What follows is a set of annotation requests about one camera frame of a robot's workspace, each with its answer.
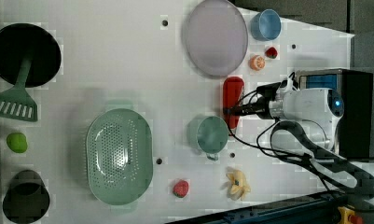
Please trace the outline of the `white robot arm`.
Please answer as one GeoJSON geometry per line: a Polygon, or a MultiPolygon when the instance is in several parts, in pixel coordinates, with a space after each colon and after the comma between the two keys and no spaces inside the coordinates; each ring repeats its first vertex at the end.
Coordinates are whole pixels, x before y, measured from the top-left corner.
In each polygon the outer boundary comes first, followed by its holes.
{"type": "Polygon", "coordinates": [[[225,105],[228,118],[257,115],[273,119],[268,151],[281,161],[300,166],[357,199],[374,197],[374,176],[332,150],[344,115],[341,96],[329,88],[300,90],[277,82],[259,86],[255,102],[241,96],[225,105]]]}

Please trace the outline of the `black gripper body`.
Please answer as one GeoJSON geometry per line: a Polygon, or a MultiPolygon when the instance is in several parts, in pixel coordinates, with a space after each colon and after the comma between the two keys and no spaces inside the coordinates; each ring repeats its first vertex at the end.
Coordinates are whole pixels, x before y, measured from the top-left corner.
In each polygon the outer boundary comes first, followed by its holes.
{"type": "Polygon", "coordinates": [[[280,82],[271,83],[267,85],[258,86],[256,93],[259,95],[256,103],[258,104],[258,111],[256,114],[261,119],[275,119],[278,120],[278,115],[272,115],[270,113],[270,102],[275,100],[276,92],[281,86],[280,82]]]}

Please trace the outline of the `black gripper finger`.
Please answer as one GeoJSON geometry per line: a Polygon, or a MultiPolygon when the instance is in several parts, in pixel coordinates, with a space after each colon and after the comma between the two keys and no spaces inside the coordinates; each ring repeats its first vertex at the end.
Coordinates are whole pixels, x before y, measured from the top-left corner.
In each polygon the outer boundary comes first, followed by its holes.
{"type": "Polygon", "coordinates": [[[225,108],[224,114],[231,115],[231,116],[248,116],[248,115],[254,115],[260,110],[261,110],[261,107],[256,104],[235,105],[230,108],[225,108]]]}

